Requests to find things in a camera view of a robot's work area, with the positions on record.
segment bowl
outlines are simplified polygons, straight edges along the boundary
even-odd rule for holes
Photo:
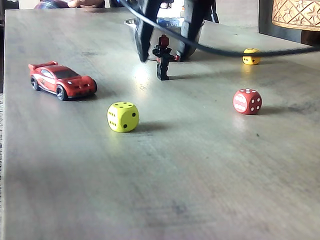
[[[183,17],[179,17],[179,18],[174,18],[174,17],[168,17],[168,18],[163,18],[163,17],[158,17],[157,19],[157,22],[158,24],[160,24],[162,27],[166,27],[178,34],[181,33],[181,28],[182,28],[182,24],[184,22],[184,18]],[[137,47],[136,47],[136,40],[135,40],[135,34],[136,34],[136,19],[135,18],[131,18],[131,19],[127,19],[124,21],[124,24],[127,25],[130,29],[130,35],[131,35],[131,41],[132,41],[132,45],[134,47],[134,49],[137,51]],[[200,39],[200,35],[201,35],[201,31],[202,31],[202,28],[204,26],[205,22],[203,21],[200,29],[199,29],[199,32],[195,38],[195,42],[199,42],[199,39]],[[158,41],[159,41],[159,37],[162,35],[162,34],[166,34],[164,33],[163,31],[157,29],[157,28],[154,28],[153,29],[153,33],[151,35],[151,38],[150,38],[150,48],[149,48],[149,60],[153,60],[155,61],[156,60],[156,57],[152,54],[152,50],[154,49],[154,47],[158,44]],[[169,38],[169,48],[172,49],[171,51],[171,54],[172,55],[175,55],[177,50],[178,50],[178,46],[180,44],[180,41],[175,39],[174,37],[171,37],[168,35],[168,38]],[[194,52],[196,51],[196,48],[193,47],[191,48],[191,50],[189,51],[188,55],[187,55],[187,58],[189,58],[192,54],[194,54]]]

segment car windshield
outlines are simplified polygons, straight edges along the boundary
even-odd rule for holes
[[[74,78],[79,76],[78,73],[76,73],[75,71],[72,71],[71,69],[58,70],[58,71],[55,71],[54,74],[58,79],[68,79],[68,78]]]

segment black cable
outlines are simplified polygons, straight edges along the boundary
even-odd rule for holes
[[[166,27],[160,26],[156,22],[150,20],[149,18],[145,17],[135,9],[133,9],[126,0],[120,0],[122,5],[126,7],[133,15],[135,15],[137,18],[141,19],[145,23],[153,26],[154,28],[157,28],[164,33],[168,34],[169,36],[174,37],[175,39],[178,39],[181,42],[184,42],[185,44],[188,44],[194,48],[197,48],[199,50],[202,50],[207,53],[225,56],[225,57],[242,57],[242,56],[252,56],[252,57],[276,57],[276,56],[286,56],[286,55],[297,55],[297,54],[306,54],[306,53],[314,53],[314,52],[320,52],[320,48],[318,47],[305,47],[305,48],[294,48],[294,49],[285,49],[285,50],[275,50],[275,51],[260,51],[256,53],[243,53],[239,51],[228,51],[223,50],[219,48],[213,48],[209,46],[201,45],[197,42],[191,41],[186,37],[181,36],[180,34],[169,30]]]

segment red toy car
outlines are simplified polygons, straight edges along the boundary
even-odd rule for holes
[[[56,61],[43,64],[29,64],[30,78],[34,90],[43,89],[55,94],[59,100],[93,95],[97,83],[89,76],[80,76],[67,66]]]

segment lamp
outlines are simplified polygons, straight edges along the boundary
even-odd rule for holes
[[[272,23],[289,29],[320,31],[320,0],[273,0]]]

